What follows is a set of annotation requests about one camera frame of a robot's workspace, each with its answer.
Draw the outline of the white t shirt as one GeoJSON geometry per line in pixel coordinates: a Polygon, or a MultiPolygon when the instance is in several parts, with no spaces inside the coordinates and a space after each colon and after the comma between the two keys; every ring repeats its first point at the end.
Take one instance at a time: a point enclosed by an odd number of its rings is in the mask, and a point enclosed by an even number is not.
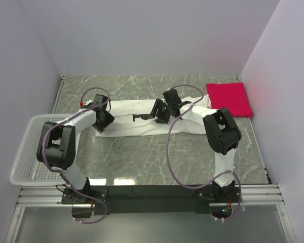
{"type": "MultiPolygon", "coordinates": [[[[96,132],[97,137],[128,137],[128,136],[150,136],[168,134],[174,117],[170,117],[167,124],[158,124],[156,119],[133,120],[134,114],[148,114],[155,103],[155,100],[121,100],[111,101],[112,116],[115,120],[105,128],[102,133],[96,132]]],[[[205,134],[203,117],[215,113],[215,109],[209,108],[208,95],[193,106],[192,110],[185,114],[182,119],[176,122],[172,134],[190,133],[205,134]]]]}

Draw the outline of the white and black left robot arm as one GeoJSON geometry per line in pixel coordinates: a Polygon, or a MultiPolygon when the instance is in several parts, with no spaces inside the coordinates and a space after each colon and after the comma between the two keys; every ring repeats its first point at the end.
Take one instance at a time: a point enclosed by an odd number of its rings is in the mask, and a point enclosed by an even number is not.
{"type": "Polygon", "coordinates": [[[78,113],[56,123],[46,122],[42,127],[37,160],[59,173],[67,186],[75,189],[73,197],[81,204],[90,200],[91,186],[75,163],[76,137],[90,126],[99,133],[104,132],[115,119],[107,110],[108,106],[111,106],[110,99],[97,94],[94,101],[82,104],[78,113]]]}

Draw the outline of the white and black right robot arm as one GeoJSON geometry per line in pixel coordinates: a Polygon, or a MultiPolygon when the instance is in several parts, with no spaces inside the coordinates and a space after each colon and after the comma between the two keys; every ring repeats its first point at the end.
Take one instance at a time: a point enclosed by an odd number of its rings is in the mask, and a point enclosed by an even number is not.
{"type": "Polygon", "coordinates": [[[166,142],[166,161],[168,169],[174,180],[184,188],[197,190],[209,189],[210,199],[223,202],[239,193],[235,187],[238,180],[234,174],[234,157],[239,141],[242,139],[241,132],[227,108],[211,111],[208,108],[197,105],[203,98],[197,101],[182,101],[176,89],[169,89],[163,93],[164,100],[156,99],[149,114],[133,115],[133,119],[140,117],[143,120],[156,118],[156,123],[167,124],[170,117],[174,122],[170,125],[166,142]],[[179,120],[188,120],[203,125],[208,143],[215,154],[215,174],[210,182],[201,186],[187,186],[182,184],[175,176],[169,160],[169,140],[171,131],[179,120]]]}

